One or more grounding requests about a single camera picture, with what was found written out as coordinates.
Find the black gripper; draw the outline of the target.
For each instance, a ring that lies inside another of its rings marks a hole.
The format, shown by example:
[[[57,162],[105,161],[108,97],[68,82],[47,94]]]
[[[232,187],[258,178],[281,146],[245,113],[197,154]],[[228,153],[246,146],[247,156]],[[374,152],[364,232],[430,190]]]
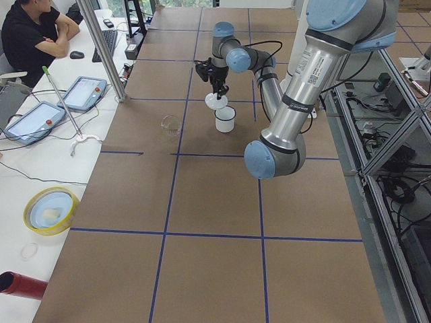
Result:
[[[217,100],[221,100],[229,90],[226,85],[226,78],[228,76],[229,67],[216,67],[211,66],[208,69],[209,82],[212,86],[212,93],[217,94]]]

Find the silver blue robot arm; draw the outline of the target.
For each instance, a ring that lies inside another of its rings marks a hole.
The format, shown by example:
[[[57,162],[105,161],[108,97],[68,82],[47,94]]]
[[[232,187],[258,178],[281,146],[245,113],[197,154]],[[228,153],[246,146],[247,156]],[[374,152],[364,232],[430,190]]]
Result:
[[[224,85],[229,70],[252,71],[270,120],[259,139],[244,150],[246,168],[252,176],[286,176],[303,166],[306,147],[301,130],[336,63],[347,53],[372,52],[392,45],[398,12],[398,1],[309,1],[305,10],[306,46],[285,90],[277,81],[269,53],[241,45],[229,22],[214,26],[211,66],[220,85]]]

